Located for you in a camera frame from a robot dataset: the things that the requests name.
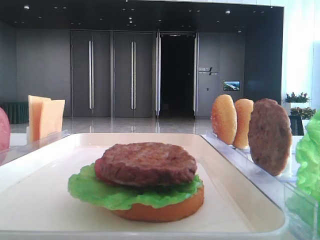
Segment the orange cheese slice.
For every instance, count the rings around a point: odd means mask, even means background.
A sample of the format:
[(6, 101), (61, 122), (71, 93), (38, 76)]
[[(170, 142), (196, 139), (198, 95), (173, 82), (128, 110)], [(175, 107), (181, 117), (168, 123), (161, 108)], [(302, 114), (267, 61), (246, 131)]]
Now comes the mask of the orange cheese slice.
[(51, 101), (48, 97), (28, 95), (29, 142), (40, 139), (40, 118), (43, 103)]
[(44, 101), (40, 113), (39, 138), (62, 131), (65, 100)]

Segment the stacked brown meat patty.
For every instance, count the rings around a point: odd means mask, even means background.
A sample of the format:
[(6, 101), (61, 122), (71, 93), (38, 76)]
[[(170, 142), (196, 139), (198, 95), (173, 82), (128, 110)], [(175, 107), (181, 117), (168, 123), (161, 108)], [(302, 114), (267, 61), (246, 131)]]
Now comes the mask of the stacked brown meat patty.
[(195, 177), (195, 158), (178, 145), (161, 142), (115, 144), (101, 157), (101, 174), (118, 185), (171, 186)]

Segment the stacked red tomato slice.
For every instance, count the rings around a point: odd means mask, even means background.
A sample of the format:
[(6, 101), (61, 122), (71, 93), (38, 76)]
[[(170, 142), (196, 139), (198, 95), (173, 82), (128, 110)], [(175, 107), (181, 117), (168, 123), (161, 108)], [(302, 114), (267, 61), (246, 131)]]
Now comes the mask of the stacked red tomato slice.
[(112, 185), (112, 186), (118, 186), (117, 183), (105, 178), (102, 173), (101, 173), (101, 162), (102, 162), (102, 159), (101, 158), (98, 158), (95, 163), (94, 163), (94, 172), (95, 172), (95, 176), (96, 178), (98, 178), (100, 181), (106, 183), (106, 184), (109, 184), (109, 185)]

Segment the bottom bread slice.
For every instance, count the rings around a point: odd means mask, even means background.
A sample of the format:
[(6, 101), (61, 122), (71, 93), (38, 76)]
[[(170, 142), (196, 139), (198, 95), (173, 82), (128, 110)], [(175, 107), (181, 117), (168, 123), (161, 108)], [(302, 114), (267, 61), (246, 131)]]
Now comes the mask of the bottom bread slice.
[(120, 218), (148, 223), (176, 222), (195, 214), (203, 205), (205, 199), (204, 187), (186, 200), (167, 205), (161, 208), (153, 208), (140, 203), (133, 204), (128, 210), (113, 210), (112, 213)]

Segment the stacked green lettuce leaf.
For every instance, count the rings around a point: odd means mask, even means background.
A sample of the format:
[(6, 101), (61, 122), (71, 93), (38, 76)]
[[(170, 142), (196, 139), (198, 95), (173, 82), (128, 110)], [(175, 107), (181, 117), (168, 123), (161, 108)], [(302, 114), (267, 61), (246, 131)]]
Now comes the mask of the stacked green lettuce leaf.
[(155, 209), (178, 204), (192, 197), (203, 186), (198, 175), (189, 183), (171, 186), (110, 185), (96, 177), (95, 165), (92, 163), (68, 179), (67, 189), (76, 199), (114, 211), (129, 210), (134, 204)]

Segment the standing brown meat patty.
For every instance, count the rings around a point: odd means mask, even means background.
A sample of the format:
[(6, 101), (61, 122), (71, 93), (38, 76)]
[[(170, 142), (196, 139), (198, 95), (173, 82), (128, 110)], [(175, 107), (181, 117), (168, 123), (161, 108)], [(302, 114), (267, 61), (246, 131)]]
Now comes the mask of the standing brown meat patty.
[(277, 101), (264, 98), (253, 104), (248, 143), (253, 162), (272, 176), (285, 169), (292, 145), (292, 130), (286, 110)]

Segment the outer standing bun half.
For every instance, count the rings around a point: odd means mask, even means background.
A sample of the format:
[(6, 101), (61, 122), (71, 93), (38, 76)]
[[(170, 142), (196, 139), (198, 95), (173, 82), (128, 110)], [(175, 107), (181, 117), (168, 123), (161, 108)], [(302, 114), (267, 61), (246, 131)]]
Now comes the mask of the outer standing bun half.
[(237, 113), (233, 99), (228, 94), (218, 96), (211, 109), (211, 125), (217, 137), (231, 145), (237, 132)]

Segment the inner standing bun half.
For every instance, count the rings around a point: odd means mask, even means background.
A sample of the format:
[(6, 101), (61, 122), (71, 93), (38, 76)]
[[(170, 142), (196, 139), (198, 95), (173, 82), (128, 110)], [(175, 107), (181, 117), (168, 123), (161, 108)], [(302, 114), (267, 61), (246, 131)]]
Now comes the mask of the inner standing bun half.
[(253, 109), (254, 102), (250, 99), (242, 98), (235, 102), (237, 130), (233, 141), (233, 146), (238, 149), (245, 149), (249, 146), (248, 132)]

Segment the potted flower plants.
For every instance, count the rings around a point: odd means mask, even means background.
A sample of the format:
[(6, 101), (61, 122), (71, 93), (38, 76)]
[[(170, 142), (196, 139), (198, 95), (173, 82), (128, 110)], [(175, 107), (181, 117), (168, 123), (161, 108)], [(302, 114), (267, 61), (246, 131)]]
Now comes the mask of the potted flower plants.
[(316, 113), (316, 109), (311, 108), (311, 101), (306, 92), (287, 93), (283, 107), (289, 116), (300, 116), (302, 120), (309, 120)]

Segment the green skirted table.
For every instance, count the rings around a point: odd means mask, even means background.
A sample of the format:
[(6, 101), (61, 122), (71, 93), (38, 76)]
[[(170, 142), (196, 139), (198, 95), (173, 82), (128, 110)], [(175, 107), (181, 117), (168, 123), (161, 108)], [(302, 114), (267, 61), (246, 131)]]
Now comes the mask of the green skirted table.
[(0, 107), (7, 114), (10, 124), (25, 124), (29, 122), (28, 102), (1, 102)]

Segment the cream rectangular tray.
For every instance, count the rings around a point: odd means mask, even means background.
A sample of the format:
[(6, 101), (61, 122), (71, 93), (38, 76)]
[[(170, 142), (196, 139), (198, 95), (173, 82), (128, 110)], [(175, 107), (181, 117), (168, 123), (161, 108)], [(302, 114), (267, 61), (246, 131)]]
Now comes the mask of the cream rectangular tray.
[[(197, 160), (204, 204), (169, 223), (128, 221), (68, 193), (68, 179), (115, 144), (162, 142)], [(3, 240), (281, 240), (289, 218), (212, 144), (185, 133), (78, 133), (0, 168), (0, 237)]]

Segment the wall mounted screen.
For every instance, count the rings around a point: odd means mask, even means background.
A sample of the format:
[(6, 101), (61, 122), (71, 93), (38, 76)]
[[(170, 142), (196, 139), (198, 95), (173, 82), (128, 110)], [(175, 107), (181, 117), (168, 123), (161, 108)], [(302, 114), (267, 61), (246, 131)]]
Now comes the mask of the wall mounted screen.
[(240, 81), (227, 81), (223, 82), (224, 91), (239, 91), (240, 90)]

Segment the left long clear rail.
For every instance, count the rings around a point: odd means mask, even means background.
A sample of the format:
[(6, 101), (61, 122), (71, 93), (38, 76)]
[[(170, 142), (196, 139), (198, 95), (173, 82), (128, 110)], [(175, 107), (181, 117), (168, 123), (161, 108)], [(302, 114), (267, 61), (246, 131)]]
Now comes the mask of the left long clear rail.
[(67, 130), (64, 130), (62, 132), (57, 132), (50, 134), (49, 136), (42, 138), (38, 141), (26, 144), (26, 145), (18, 145), (10, 147), (6, 150), (2, 150), (0, 152), (0, 165), (3, 166), (7, 163), (10, 163), (24, 155), (27, 155), (29, 153), (32, 153), (44, 146), (47, 146), (49, 144), (52, 144), (58, 140), (61, 140), (65, 137), (70, 135)]

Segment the long clear rail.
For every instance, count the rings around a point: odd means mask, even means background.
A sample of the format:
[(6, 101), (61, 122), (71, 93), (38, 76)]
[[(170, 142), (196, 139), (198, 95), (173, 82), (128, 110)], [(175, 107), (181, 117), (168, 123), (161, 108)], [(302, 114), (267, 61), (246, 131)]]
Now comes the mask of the long clear rail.
[(49, 144), (52, 144), (58, 140), (61, 140), (65, 137), (70, 135), (67, 130), (64, 130), (62, 132), (57, 132), (50, 134), (49, 136), (42, 138), (38, 141), (26, 144), (26, 145), (18, 145), (10, 147), (6, 150), (2, 150), (0, 152), (0, 165), (3, 166), (7, 163), (10, 163), (24, 155), (27, 155), (29, 153), (32, 153), (44, 146), (47, 146)]
[(202, 137), (284, 211), (288, 220), (290, 239), (318, 240), (320, 238), (319, 203), (312, 196), (298, 189), (292, 178), (271, 176), (249, 159), (248, 150), (227, 146), (209, 131)]

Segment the right long clear rail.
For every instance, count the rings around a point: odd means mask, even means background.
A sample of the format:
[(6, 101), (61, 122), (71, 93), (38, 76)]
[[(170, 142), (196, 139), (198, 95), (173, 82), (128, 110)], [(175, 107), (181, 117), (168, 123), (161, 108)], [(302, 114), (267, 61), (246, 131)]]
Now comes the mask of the right long clear rail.
[(290, 239), (318, 240), (320, 238), (319, 203), (312, 196), (298, 189), (292, 178), (271, 176), (249, 159), (248, 150), (227, 146), (209, 131), (202, 137), (284, 211), (288, 220)]

